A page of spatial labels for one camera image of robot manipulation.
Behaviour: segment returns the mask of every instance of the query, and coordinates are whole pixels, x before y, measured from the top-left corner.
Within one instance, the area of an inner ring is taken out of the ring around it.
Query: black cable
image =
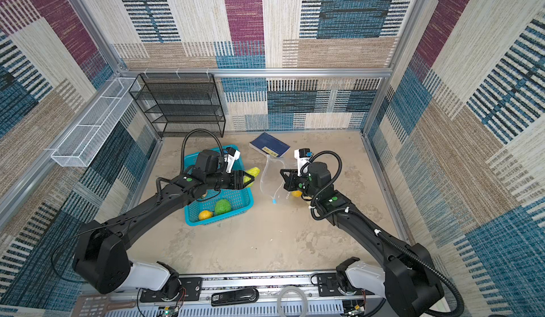
[[[141,290],[142,288],[138,289],[138,293],[136,294],[136,308],[138,309],[138,312],[140,312],[142,317],[146,317],[145,314],[142,312],[142,310],[140,310],[140,306],[138,305],[138,300],[139,300]]]
[[[310,205],[311,206],[316,206],[315,203],[316,203],[316,200],[318,199],[318,197],[320,196],[320,194],[325,191],[330,185],[332,185],[335,180],[338,179],[338,177],[341,175],[341,170],[342,170],[342,160],[341,160],[341,157],[338,156],[338,154],[334,151],[331,151],[331,150],[324,150],[324,151],[321,151],[315,155],[312,155],[312,157],[309,159],[309,161],[301,168],[301,173],[303,172],[303,168],[305,166],[307,166],[308,164],[312,163],[314,160],[316,160],[316,158],[318,158],[319,156],[322,156],[324,154],[329,154],[329,155],[333,155],[336,159],[337,159],[337,163],[338,163],[338,168],[337,168],[337,172],[335,173],[335,175],[331,178],[331,180],[329,180],[329,182],[324,186],[322,187],[313,197],[312,197],[312,200],[311,200],[311,203]]]
[[[70,240],[74,239],[74,238],[77,238],[79,237],[80,235],[83,235],[85,233],[89,233],[89,232],[92,232],[92,231],[96,231],[98,229],[101,229],[101,228],[109,228],[109,227],[112,227],[112,226],[115,226],[115,225],[119,225],[119,224],[122,224],[124,222],[126,222],[127,220],[130,220],[132,221],[134,218],[137,218],[141,215],[144,215],[146,213],[148,213],[148,211],[150,211],[151,209],[153,209],[155,206],[151,206],[150,208],[146,209],[145,211],[143,211],[142,213],[139,213],[139,214],[136,214],[136,215],[133,215],[129,218],[126,218],[125,220],[122,220],[120,222],[116,222],[116,223],[113,223],[113,224],[109,224],[109,225],[104,225],[104,226],[100,226],[100,227],[95,227],[95,228],[92,228],[92,229],[89,229],[89,230],[86,230],[85,232],[80,232],[78,234],[75,234],[75,235],[72,235],[70,238],[64,240],[63,242],[61,242],[57,248],[55,248],[53,250],[53,252],[51,252],[51,256],[50,256],[50,265],[51,265],[51,268],[53,269],[53,272],[57,275],[57,277],[59,277],[61,280],[64,280],[66,282],[70,282],[70,283],[77,283],[77,284],[85,284],[87,281],[85,280],[70,280],[68,278],[64,278],[58,271],[57,269],[55,268],[55,260],[54,260],[54,257],[55,257],[55,254],[59,251],[59,249],[64,246],[64,244],[68,243]]]
[[[209,197],[209,198],[206,198],[206,199],[204,199],[204,200],[195,200],[195,201],[196,201],[196,202],[205,202],[206,200],[214,199],[215,197],[217,197],[217,196],[220,195],[220,194],[221,194],[221,190],[217,191],[217,194],[216,194],[216,195],[213,195],[213,196],[211,196],[211,197]]]
[[[364,314],[362,317],[371,317],[372,315],[376,314],[386,303],[386,299],[383,298],[380,303],[378,303],[377,307],[375,307],[370,313]]]
[[[313,274],[313,275],[310,276],[310,283],[311,283],[312,285],[314,285],[314,286],[317,286],[317,287],[323,286],[323,284],[320,284],[320,283],[318,282],[318,279],[317,279],[317,278],[316,278],[316,284],[314,284],[314,283],[312,282],[312,278],[314,278],[315,276],[317,276],[317,275],[319,275],[319,274],[321,274],[321,273],[315,273],[315,274]]]
[[[337,213],[337,212],[344,211],[345,209],[346,209],[346,207],[335,208],[335,209],[327,212],[323,216],[319,216],[319,217],[317,217],[316,214],[314,213],[314,210],[311,209],[311,214],[312,214],[312,218],[314,218],[314,220],[323,220],[323,219],[329,217],[330,215],[332,215],[334,213]],[[365,214],[363,214],[362,212],[355,211],[355,210],[350,210],[350,209],[348,210],[348,212],[358,216],[369,227],[371,227],[372,229],[377,230],[376,234],[377,234],[377,237],[379,239],[381,239],[382,241],[384,241],[388,245],[391,245],[393,248],[395,248],[399,252],[406,255],[412,261],[414,261],[414,262],[426,267],[428,270],[430,270],[430,272],[432,272],[435,276],[437,276],[437,278],[439,278],[439,280],[441,280],[445,284],[445,286],[452,292],[452,294],[454,296],[454,299],[456,299],[456,308],[454,310],[452,310],[450,312],[440,312],[440,311],[435,311],[435,310],[429,310],[428,309],[428,310],[425,311],[425,313],[427,313],[430,316],[434,316],[434,317],[460,317],[462,315],[462,313],[464,312],[464,306],[465,306],[462,295],[460,294],[460,292],[458,291],[456,286],[444,274],[437,271],[431,265],[428,265],[425,261],[420,259],[420,257],[418,257],[416,254],[412,253],[411,251],[407,250],[405,247],[402,247],[402,246],[398,245],[397,243],[395,243],[394,241],[392,241],[388,236],[386,236],[380,230],[380,228],[378,227],[377,224],[375,224],[370,218],[365,216]]]
[[[158,177],[155,179],[155,189],[157,189],[157,202],[159,203],[163,198],[162,188],[161,188],[161,182],[167,182],[170,183],[171,180],[167,179],[165,177]]]
[[[189,138],[189,136],[191,136],[193,133],[196,133],[196,132],[199,132],[199,131],[209,134],[216,141],[217,147],[220,149],[220,154],[221,154],[220,162],[223,165],[221,170],[224,171],[225,157],[224,157],[223,147],[221,146],[220,140],[217,138],[217,136],[215,136],[213,133],[211,133],[210,131],[208,131],[206,129],[194,129],[194,130],[189,131],[189,133],[185,136],[184,141],[181,144],[180,172],[182,172],[184,170],[185,144],[187,142],[187,138]]]

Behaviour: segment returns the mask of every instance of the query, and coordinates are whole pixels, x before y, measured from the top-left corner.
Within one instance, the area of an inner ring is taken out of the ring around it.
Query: blue plastic basket
[[[233,147],[236,150],[238,150],[238,147],[234,144],[226,145],[223,148],[226,149],[227,147]],[[197,155],[198,155],[198,152],[184,157],[184,167],[187,168],[189,165],[195,164],[195,162],[197,161]],[[239,157],[238,160],[235,160],[235,163],[233,164],[233,170],[234,171],[244,170],[244,165],[242,164],[241,157]],[[216,194],[217,194],[216,191],[209,190],[207,192],[205,199],[211,196],[214,196]],[[218,216],[214,216],[212,218],[200,221],[199,213],[204,210],[214,212],[216,203],[220,199],[227,199],[229,201],[229,203],[231,204],[231,212],[220,214]],[[237,214],[244,213],[245,211],[248,211],[252,206],[253,206],[253,196],[249,188],[245,188],[241,191],[221,190],[221,193],[213,199],[206,200],[204,202],[194,201],[192,204],[186,206],[185,207],[185,222],[189,226],[211,224],[219,220],[223,220],[223,219],[235,216]]]

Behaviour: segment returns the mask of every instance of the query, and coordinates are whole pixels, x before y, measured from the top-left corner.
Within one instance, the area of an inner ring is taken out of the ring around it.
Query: vented metal panel
[[[303,311],[302,301],[283,301],[283,312],[287,316],[299,316]],[[146,317],[156,317],[162,314],[158,307],[140,307]],[[343,313],[342,301],[319,300],[309,301],[308,316],[337,317]],[[275,317],[279,316],[276,302],[257,302],[238,306],[212,307],[209,304],[187,305],[181,308],[179,317]],[[141,317],[136,308],[132,310],[117,310],[106,314],[106,317]]]

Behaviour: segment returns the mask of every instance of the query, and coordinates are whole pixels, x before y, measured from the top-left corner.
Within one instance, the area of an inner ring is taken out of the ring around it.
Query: black robotic arm
[[[244,171],[227,173],[218,169],[221,155],[217,151],[203,150],[191,174],[182,173],[167,180],[158,193],[130,211],[104,223],[95,220],[82,226],[72,267],[100,293],[110,293],[117,289],[129,276],[132,263],[126,250],[150,228],[171,213],[191,204],[204,195],[207,190],[241,190],[254,181],[254,177]],[[177,281],[177,273],[162,264],[172,273],[169,281]],[[165,296],[177,293],[177,285],[169,285]]]
[[[324,154],[337,158],[338,169],[333,178],[325,163],[315,161]],[[428,250],[418,243],[409,245],[385,232],[349,198],[334,189],[333,183],[342,169],[342,161],[336,153],[322,151],[312,157],[309,155],[310,149],[296,150],[298,167],[300,164],[303,166],[300,169],[280,171],[285,182],[284,189],[289,192],[301,191],[303,199],[305,196],[310,197],[304,200],[310,202],[309,208],[315,220],[327,219],[371,253],[385,272],[385,295],[392,309],[402,317],[417,317],[423,313],[438,317],[460,316],[464,311],[462,297],[456,287],[435,269]],[[457,302],[456,309],[450,313],[429,310],[444,296],[441,282],[452,291]],[[345,281],[345,286],[343,291],[355,290],[348,281]]]

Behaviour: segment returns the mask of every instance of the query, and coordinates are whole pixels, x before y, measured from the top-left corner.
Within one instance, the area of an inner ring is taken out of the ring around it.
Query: plastic bag
[[[261,192],[270,197],[273,204],[288,202],[290,193],[284,189],[284,178],[280,175],[280,170],[295,168],[297,168],[295,158],[276,158],[267,155],[267,164],[261,174],[259,186]]]

